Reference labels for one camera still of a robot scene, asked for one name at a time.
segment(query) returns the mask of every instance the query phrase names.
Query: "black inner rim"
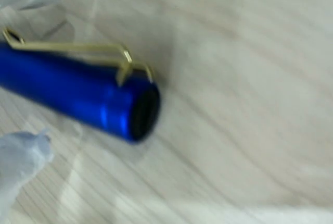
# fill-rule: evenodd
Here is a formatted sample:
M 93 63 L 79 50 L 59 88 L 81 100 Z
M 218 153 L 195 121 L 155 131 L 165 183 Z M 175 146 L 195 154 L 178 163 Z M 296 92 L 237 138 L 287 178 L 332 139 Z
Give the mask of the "black inner rim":
M 139 96 L 131 112 L 130 131 L 133 139 L 140 140 L 153 128 L 160 107 L 160 94 L 156 88 Z

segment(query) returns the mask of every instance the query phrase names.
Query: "blue metallic tube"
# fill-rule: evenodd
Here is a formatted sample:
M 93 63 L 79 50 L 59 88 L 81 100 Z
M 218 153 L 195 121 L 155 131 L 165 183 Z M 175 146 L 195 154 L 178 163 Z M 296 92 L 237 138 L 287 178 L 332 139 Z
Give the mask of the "blue metallic tube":
M 160 93 L 156 84 L 139 76 L 118 86 L 116 71 L 0 43 L 0 86 L 137 143 L 155 125 Z

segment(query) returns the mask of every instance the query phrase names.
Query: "pen cap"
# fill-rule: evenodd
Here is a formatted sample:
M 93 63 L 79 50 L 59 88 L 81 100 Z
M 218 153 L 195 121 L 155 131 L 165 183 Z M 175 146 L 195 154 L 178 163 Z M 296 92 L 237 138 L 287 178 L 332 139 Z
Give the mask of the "pen cap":
M 135 74 L 119 86 L 117 75 L 117 67 L 0 43 L 0 86 L 137 143 L 155 125 L 160 93 L 154 82 Z

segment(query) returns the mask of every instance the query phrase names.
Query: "gold pocket clip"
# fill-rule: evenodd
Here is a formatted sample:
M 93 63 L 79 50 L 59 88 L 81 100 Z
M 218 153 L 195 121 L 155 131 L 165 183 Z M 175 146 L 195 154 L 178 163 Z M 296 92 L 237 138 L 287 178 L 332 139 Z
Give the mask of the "gold pocket clip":
M 66 57 L 84 61 L 91 65 L 118 67 L 116 81 L 122 86 L 134 70 L 144 71 L 149 82 L 153 83 L 153 70 L 142 61 L 134 61 L 126 46 L 119 43 L 109 44 L 85 44 L 85 43 L 51 43 L 51 42 L 26 42 L 14 30 L 5 28 L 3 35 L 7 43 L 13 49 L 20 51 L 41 51 L 41 52 L 118 52 L 124 60 L 97 59 Z

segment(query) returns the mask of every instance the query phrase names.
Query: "light wood grain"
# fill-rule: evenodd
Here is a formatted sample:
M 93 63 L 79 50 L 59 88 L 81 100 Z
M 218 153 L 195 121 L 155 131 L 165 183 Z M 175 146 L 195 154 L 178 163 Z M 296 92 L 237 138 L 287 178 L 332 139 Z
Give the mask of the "light wood grain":
M 9 223 L 332 223 L 333 0 L 63 0 L 1 12 L 31 39 L 121 41 L 157 70 L 142 145 L 0 91 L 3 133 L 56 158 Z

